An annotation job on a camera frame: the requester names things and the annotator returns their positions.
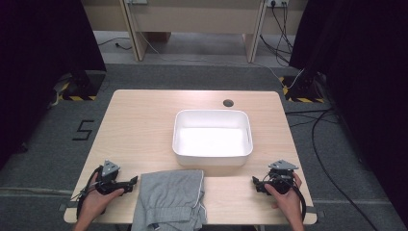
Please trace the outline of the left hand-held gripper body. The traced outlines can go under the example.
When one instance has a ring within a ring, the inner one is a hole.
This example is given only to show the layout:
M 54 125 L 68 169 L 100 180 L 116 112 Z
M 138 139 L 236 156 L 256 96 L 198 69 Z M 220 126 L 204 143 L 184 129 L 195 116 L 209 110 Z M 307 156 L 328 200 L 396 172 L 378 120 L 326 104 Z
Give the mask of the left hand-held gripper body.
M 109 160 L 106 160 L 104 164 L 99 167 L 95 183 L 95 188 L 99 193 L 106 195 L 118 189 L 123 189 L 127 192 L 127 183 L 115 181 L 119 170 L 120 166 Z

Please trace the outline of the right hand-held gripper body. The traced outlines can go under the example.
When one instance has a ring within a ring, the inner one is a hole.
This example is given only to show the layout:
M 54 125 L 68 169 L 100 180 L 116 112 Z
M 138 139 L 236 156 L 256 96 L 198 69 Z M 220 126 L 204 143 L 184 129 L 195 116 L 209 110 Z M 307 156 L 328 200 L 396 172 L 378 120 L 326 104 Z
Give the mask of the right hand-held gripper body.
M 273 186 L 281 194 L 287 193 L 294 185 L 293 173 L 297 166 L 285 160 L 278 160 L 268 167 L 268 176 L 263 183 Z

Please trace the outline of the person's right hand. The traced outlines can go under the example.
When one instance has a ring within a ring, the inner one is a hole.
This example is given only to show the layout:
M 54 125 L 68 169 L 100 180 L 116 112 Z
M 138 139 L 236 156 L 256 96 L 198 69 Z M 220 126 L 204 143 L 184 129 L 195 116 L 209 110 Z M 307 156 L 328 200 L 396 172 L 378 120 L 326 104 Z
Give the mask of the person's right hand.
M 274 196 L 276 202 L 272 205 L 273 209 L 279 208 L 284 214 L 289 224 L 303 224 L 300 198 L 293 189 L 285 194 L 278 192 L 273 186 L 266 184 L 265 189 Z

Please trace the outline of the person's left hand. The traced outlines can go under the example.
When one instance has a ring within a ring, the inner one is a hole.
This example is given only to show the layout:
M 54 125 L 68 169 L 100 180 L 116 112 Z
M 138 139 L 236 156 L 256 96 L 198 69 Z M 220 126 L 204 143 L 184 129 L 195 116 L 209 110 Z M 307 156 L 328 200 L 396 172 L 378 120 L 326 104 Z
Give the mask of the person's left hand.
M 123 189 L 117 189 L 109 194 L 101 194 L 97 190 L 93 190 L 86 196 L 80 215 L 77 219 L 78 223 L 91 223 L 94 221 L 107 206 L 117 197 L 124 194 Z

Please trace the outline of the grey pants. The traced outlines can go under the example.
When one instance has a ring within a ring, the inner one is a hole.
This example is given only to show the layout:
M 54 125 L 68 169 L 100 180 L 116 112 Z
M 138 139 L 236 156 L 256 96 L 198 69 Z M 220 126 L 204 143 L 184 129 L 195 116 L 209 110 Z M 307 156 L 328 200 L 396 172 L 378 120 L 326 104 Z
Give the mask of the grey pants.
M 204 194 L 203 170 L 143 174 L 131 231 L 199 231 L 207 222 Z

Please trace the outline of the white plastic basin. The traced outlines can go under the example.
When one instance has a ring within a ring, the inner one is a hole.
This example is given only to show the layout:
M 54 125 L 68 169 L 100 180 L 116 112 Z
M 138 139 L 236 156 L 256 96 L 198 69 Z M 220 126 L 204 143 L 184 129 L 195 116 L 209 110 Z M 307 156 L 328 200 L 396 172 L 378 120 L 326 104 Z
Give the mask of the white plastic basin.
M 249 117 L 235 110 L 183 110 L 174 121 L 172 149 L 182 166 L 239 167 L 253 151 Z

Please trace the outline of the black stand base striped tape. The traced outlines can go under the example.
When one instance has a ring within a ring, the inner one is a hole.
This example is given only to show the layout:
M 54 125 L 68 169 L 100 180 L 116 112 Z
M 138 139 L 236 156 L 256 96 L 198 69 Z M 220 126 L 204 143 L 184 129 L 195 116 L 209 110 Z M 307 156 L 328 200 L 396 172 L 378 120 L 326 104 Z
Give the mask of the black stand base striped tape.
M 106 76 L 105 71 L 90 70 L 84 77 L 63 75 L 53 88 L 49 108 L 57 106 L 60 101 L 93 101 L 96 99 Z
M 313 80 L 303 81 L 297 75 L 279 78 L 285 99 L 291 102 L 323 103 L 324 97 Z

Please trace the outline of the black curtain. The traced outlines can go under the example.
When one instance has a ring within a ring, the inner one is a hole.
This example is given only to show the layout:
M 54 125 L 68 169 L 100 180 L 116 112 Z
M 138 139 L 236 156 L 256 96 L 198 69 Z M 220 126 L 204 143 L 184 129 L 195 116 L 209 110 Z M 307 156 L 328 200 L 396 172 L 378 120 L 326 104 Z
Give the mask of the black curtain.
M 104 68 L 81 0 L 0 0 L 0 169 L 63 75 Z
M 307 0 L 290 60 L 327 84 L 408 228 L 408 0 Z

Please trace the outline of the beige wooden desk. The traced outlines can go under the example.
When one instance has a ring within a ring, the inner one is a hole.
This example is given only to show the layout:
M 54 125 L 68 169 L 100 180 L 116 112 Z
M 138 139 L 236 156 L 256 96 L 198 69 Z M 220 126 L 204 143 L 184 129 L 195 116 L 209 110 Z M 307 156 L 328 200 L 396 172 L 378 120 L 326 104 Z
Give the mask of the beige wooden desk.
M 159 33 L 235 34 L 242 36 L 246 59 L 255 61 L 261 35 L 297 32 L 308 0 L 289 0 L 286 8 L 266 0 L 81 0 L 94 31 L 126 31 L 134 57 L 144 59 L 145 36 Z

